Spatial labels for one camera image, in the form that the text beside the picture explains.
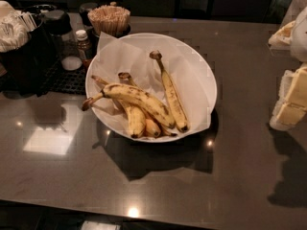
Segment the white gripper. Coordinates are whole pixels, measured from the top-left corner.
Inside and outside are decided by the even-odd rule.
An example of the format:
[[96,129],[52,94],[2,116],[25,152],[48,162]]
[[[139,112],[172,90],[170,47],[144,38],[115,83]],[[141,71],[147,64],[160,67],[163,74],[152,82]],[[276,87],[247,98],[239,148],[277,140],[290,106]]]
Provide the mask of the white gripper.
[[[272,47],[288,47],[291,55],[307,62],[307,7],[268,41]],[[307,114],[307,64],[303,63],[294,72],[286,70],[278,91],[278,101],[272,112],[270,126],[285,131],[295,127]]]

